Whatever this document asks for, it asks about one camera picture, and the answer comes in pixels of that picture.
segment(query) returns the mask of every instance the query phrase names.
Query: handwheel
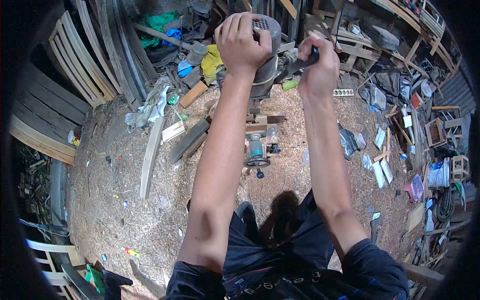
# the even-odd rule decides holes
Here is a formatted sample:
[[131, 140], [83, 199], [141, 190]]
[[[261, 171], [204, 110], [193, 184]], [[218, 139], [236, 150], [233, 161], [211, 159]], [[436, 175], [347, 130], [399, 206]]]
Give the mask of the handwheel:
[[245, 160], [243, 163], [244, 167], [250, 169], [262, 169], [268, 167], [270, 165], [270, 160], [264, 157], [252, 157], [250, 159]]

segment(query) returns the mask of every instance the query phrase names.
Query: sawdust floor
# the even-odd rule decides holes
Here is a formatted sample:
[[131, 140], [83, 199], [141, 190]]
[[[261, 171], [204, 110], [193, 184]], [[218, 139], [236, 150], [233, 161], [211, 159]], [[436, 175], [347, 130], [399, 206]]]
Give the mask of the sawdust floor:
[[[338, 88], [353, 88], [359, 81], [346, 74], [341, 76], [337, 85]], [[213, 87], [187, 109], [179, 109], [180, 113], [189, 116], [185, 121], [187, 131], [201, 117], [208, 115], [205, 104], [218, 98], [219, 91]], [[385, 119], [376, 112], [369, 112], [367, 105], [356, 95], [336, 97], [335, 105], [338, 120], [344, 128], [352, 132], [363, 132], [364, 127], [367, 128], [369, 137], [364, 151], [372, 158], [379, 155], [381, 151], [373, 145], [375, 124]], [[282, 152], [272, 155], [272, 164], [264, 169], [265, 177], [261, 180], [257, 179], [255, 171], [244, 168], [237, 194], [237, 205], [243, 201], [253, 203], [259, 224], [269, 215], [269, 204], [281, 191], [292, 190], [303, 199], [311, 188], [304, 117], [296, 88], [284, 92], [279, 85], [274, 86], [271, 98], [262, 102], [262, 114], [275, 111], [286, 113], [285, 122], [278, 125]], [[67, 208], [71, 239], [78, 246], [80, 256], [88, 262], [101, 262], [101, 255], [106, 254], [108, 260], [102, 263], [105, 268], [133, 279], [134, 285], [124, 289], [125, 299], [157, 299], [164, 295], [166, 281], [187, 227], [186, 204], [192, 193], [202, 147], [187, 161], [172, 164], [168, 153], [181, 136], [159, 146], [150, 195], [142, 201], [138, 195], [148, 135], [141, 130], [127, 132], [123, 120], [128, 112], [126, 103], [116, 100], [90, 111], [85, 120], [75, 165], [69, 170]], [[92, 137], [95, 124], [98, 126]], [[372, 206], [373, 211], [381, 212], [384, 218], [379, 231], [379, 247], [393, 257], [403, 259], [418, 233], [411, 232], [402, 241], [407, 214], [414, 205], [403, 193], [395, 197], [395, 191], [402, 190], [409, 175], [402, 171], [403, 163], [394, 136], [391, 147], [390, 168], [394, 181], [383, 189], [378, 189], [374, 174], [362, 167], [361, 152], [355, 153], [347, 165], [353, 207], [365, 231], [370, 233], [372, 214], [368, 207]], [[112, 167], [106, 162], [106, 155], [112, 157]], [[88, 180], [87, 161], [90, 161]], [[128, 203], [127, 209], [123, 208], [124, 201]], [[123, 226], [120, 224], [122, 218], [125, 221]], [[132, 259], [123, 247], [139, 252], [141, 257]], [[329, 267], [341, 269], [336, 254]]]

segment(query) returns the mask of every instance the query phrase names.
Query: corrugated metal sheet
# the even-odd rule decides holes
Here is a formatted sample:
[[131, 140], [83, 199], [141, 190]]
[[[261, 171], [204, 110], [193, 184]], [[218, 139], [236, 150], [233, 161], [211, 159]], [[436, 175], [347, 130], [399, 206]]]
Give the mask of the corrugated metal sheet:
[[463, 61], [455, 76], [442, 86], [441, 91], [444, 98], [441, 99], [440, 95], [435, 93], [434, 104], [436, 106], [457, 105], [460, 107], [461, 116], [471, 112], [476, 104], [468, 80], [469, 74], [468, 67]]

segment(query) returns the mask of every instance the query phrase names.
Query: knife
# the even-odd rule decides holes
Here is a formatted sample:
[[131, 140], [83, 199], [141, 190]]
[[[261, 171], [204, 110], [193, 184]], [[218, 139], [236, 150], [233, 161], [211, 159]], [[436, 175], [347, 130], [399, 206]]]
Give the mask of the knife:
[[303, 61], [301, 59], [297, 59], [295, 62], [291, 63], [288, 68], [283, 70], [273, 81], [274, 84], [279, 84], [283, 79], [288, 77], [289, 75], [292, 75], [296, 71], [300, 70], [301, 68], [306, 68], [308, 66], [313, 65], [318, 61], [320, 58], [320, 54], [318, 53], [318, 48], [315, 46], [312, 46], [312, 52], [308, 56], [308, 59], [306, 61]]

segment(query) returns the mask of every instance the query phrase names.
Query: power strip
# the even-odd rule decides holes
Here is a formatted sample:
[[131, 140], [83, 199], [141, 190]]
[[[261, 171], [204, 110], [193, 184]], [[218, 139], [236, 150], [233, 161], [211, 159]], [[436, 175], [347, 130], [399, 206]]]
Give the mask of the power strip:
[[333, 97], [353, 96], [353, 90], [333, 90]]

